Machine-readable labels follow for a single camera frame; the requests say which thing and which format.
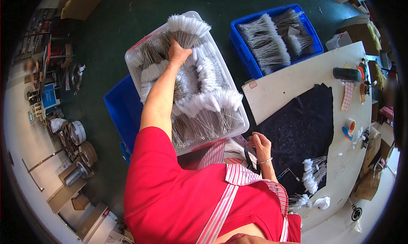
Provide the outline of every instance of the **bundle of brushes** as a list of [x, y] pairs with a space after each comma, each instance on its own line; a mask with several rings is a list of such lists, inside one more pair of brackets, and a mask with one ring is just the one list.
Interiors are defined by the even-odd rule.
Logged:
[[162, 31], [159, 33], [159, 42], [161, 44], [161, 51], [166, 60], [170, 60], [169, 58], [169, 50], [171, 47], [170, 39], [171, 39], [171, 32], [169, 30]]
[[191, 48], [196, 41], [204, 37], [211, 29], [206, 22], [200, 21], [194, 17], [183, 15], [173, 15], [167, 20], [171, 34], [182, 48]]
[[313, 203], [309, 199], [309, 196], [307, 194], [299, 195], [296, 193], [289, 198], [289, 209], [290, 210], [301, 209], [303, 207], [306, 207], [307, 209], [311, 209], [312, 206], [313, 206]]
[[283, 14], [272, 17], [272, 20], [278, 27], [279, 34], [282, 36], [288, 34], [289, 27], [299, 30], [300, 35], [305, 36], [307, 32], [299, 18], [302, 14], [304, 14], [303, 11], [296, 12], [294, 9], [288, 9]]
[[175, 101], [171, 114], [174, 147], [215, 139], [242, 124], [237, 113], [242, 97], [236, 90], [222, 88]]
[[206, 36], [211, 29], [207, 23], [179, 15], [169, 17], [168, 23], [169, 29], [159, 32], [156, 40], [140, 44], [131, 62], [142, 70], [140, 101], [145, 103], [169, 62], [171, 36], [181, 47], [192, 49], [176, 75], [173, 94], [172, 143], [180, 150], [196, 141], [216, 139], [242, 125], [238, 108], [243, 96], [228, 86], [215, 48]]
[[320, 181], [327, 173], [326, 161], [327, 156], [322, 156], [314, 159], [305, 159], [302, 162], [304, 165], [303, 185], [310, 194], [317, 192]]
[[288, 34], [283, 37], [288, 51], [291, 56], [299, 56], [302, 54], [303, 49], [313, 44], [313, 39], [309, 36], [303, 37], [299, 35]]
[[290, 65], [290, 55], [286, 45], [268, 14], [265, 13], [250, 23], [240, 24], [239, 27], [264, 75], [281, 66]]
[[[296, 12], [294, 9], [289, 9], [283, 14], [272, 18], [278, 27], [279, 34], [283, 36], [292, 57], [301, 55], [302, 51], [314, 42], [300, 21], [299, 17], [302, 14], [304, 14], [303, 11]], [[299, 34], [289, 34], [290, 27], [298, 30]]]
[[167, 64], [169, 64], [169, 61], [160, 56], [157, 50], [153, 47], [151, 40], [143, 42], [143, 44], [140, 45], [140, 51], [143, 55], [141, 82], [154, 82], [163, 73]]
[[192, 58], [197, 62], [199, 59], [215, 57], [215, 49], [206, 36], [199, 38], [191, 48]]
[[203, 58], [196, 63], [201, 92], [211, 92], [224, 86], [224, 78], [217, 58]]

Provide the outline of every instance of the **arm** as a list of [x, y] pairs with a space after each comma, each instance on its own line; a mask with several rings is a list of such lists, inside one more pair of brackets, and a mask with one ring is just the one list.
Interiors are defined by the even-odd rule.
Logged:
[[[271, 142], [265, 137], [265, 135], [257, 132], [253, 132], [249, 137], [248, 144], [256, 148], [258, 162], [264, 162], [271, 157]], [[279, 183], [273, 169], [272, 161], [258, 165], [261, 168], [262, 177], [273, 182]]]
[[155, 126], [162, 129], [171, 140], [170, 115], [173, 108], [174, 83], [179, 68], [191, 53], [191, 49], [182, 48], [171, 38], [169, 64], [147, 95], [140, 119], [140, 130]]

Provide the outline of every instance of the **striped fabric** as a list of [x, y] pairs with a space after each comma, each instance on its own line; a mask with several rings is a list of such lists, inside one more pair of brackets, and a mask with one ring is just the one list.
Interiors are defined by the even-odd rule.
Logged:
[[[245, 168], [247, 167], [247, 159], [245, 158], [244, 147], [235, 139], [227, 139], [225, 144], [225, 151], [224, 151], [224, 161], [227, 164], [237, 163]], [[252, 161], [252, 166], [256, 169], [257, 159], [256, 157], [249, 152], [249, 158]]]
[[279, 242], [286, 242], [288, 240], [288, 235], [289, 235], [289, 222], [288, 218], [284, 217], [283, 218], [283, 227], [282, 227], [282, 233], [281, 233], [281, 238]]
[[227, 219], [228, 212], [231, 209], [238, 187], [239, 186], [231, 184], [227, 185], [221, 200], [218, 202], [217, 207], [204, 227], [204, 230], [201, 232], [200, 237], [198, 237], [196, 243], [209, 244], [215, 242], [225, 220]]
[[[241, 146], [245, 147], [248, 145], [247, 140], [242, 136], [242, 135], [238, 135], [233, 137], [232, 139], [234, 139], [238, 144], [240, 144]], [[225, 155], [225, 150], [226, 150], [226, 144], [227, 144], [227, 140], [222, 140], [218, 143], [215, 143], [214, 145], [211, 146], [211, 148], [207, 151], [207, 153], [204, 155], [204, 157], [201, 159], [200, 163], [198, 164], [197, 169], [201, 170], [209, 165], [213, 165], [213, 164], [222, 164], [222, 163], [239, 163], [241, 161], [242, 165], [244, 167], [247, 166], [247, 162], [244, 158], [241, 158], [237, 155], [235, 155], [234, 157], [231, 157], [231, 154], [227, 154]], [[248, 152], [251, 153], [252, 155], [255, 156], [256, 158], [256, 152], [252, 147], [249, 147]]]
[[[247, 141], [241, 136], [234, 137], [242, 146], [246, 146]], [[220, 141], [214, 144], [202, 158], [198, 169], [202, 169], [212, 164], [217, 163], [231, 163], [227, 164], [227, 174], [225, 180], [228, 182], [227, 188], [225, 189], [221, 200], [218, 202], [213, 214], [208, 220], [206, 226], [201, 232], [200, 237], [197, 240], [197, 244], [212, 244], [217, 239], [221, 228], [227, 219], [228, 213], [231, 209], [232, 202], [234, 201], [237, 190], [240, 186], [249, 185], [259, 181], [263, 181], [268, 185], [269, 190], [278, 196], [281, 212], [284, 216], [283, 218], [283, 228], [280, 237], [280, 241], [287, 241], [288, 239], [288, 227], [289, 223], [287, 220], [288, 214], [288, 196], [284, 187], [272, 180], [264, 180], [258, 174], [252, 172], [251, 170], [243, 167], [242, 162], [246, 163], [246, 160], [239, 158], [224, 158], [224, 151], [226, 150], [227, 141]], [[248, 151], [256, 156], [255, 151], [250, 147]]]
[[226, 140], [222, 140], [212, 145], [207, 153], [205, 153], [204, 157], [201, 159], [197, 169], [201, 170], [213, 164], [224, 163], [224, 150], [226, 142]]
[[225, 181], [237, 186], [246, 186], [259, 181], [265, 182], [268, 185], [269, 190], [278, 196], [283, 216], [288, 215], [288, 195], [282, 185], [273, 182], [272, 180], [262, 179], [258, 174], [238, 164], [227, 165]]

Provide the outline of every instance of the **striped apron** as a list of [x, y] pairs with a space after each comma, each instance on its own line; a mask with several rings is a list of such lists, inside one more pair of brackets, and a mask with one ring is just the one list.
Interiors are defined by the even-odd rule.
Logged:
[[[247, 141], [241, 135], [236, 136], [233, 139], [235, 139], [235, 141], [240, 143], [242, 146], [248, 145]], [[202, 169], [216, 163], [225, 163], [224, 150], [226, 142], [226, 140], [223, 140], [215, 143], [204, 155], [198, 169]], [[249, 152], [256, 155], [252, 148], [249, 149]], [[197, 244], [212, 244], [215, 242], [225, 220], [227, 219], [228, 212], [231, 209], [232, 202], [234, 201], [238, 188], [240, 186], [250, 185], [259, 181], [265, 182], [268, 185], [269, 190], [278, 196], [281, 212], [284, 216], [280, 242], [287, 241], [289, 227], [287, 220], [288, 195], [286, 194], [286, 190], [282, 185], [273, 182], [272, 180], [262, 179], [261, 176], [240, 164], [227, 164], [225, 181], [228, 182], [227, 188], [225, 189], [221, 200], [218, 202], [206, 226], [204, 227], [204, 230], [201, 232], [201, 235], [196, 242]]]

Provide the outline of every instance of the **black strap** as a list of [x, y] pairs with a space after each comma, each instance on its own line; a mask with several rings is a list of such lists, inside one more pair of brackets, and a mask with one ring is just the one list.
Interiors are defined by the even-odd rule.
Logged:
[[255, 168], [252, 165], [252, 161], [249, 157], [248, 146], [244, 147], [244, 154], [245, 154], [245, 159], [247, 160], [246, 163], [248, 164], [246, 168], [251, 170], [252, 172], [255, 172], [258, 175], [261, 175], [261, 168], [257, 167], [257, 169], [255, 170]]

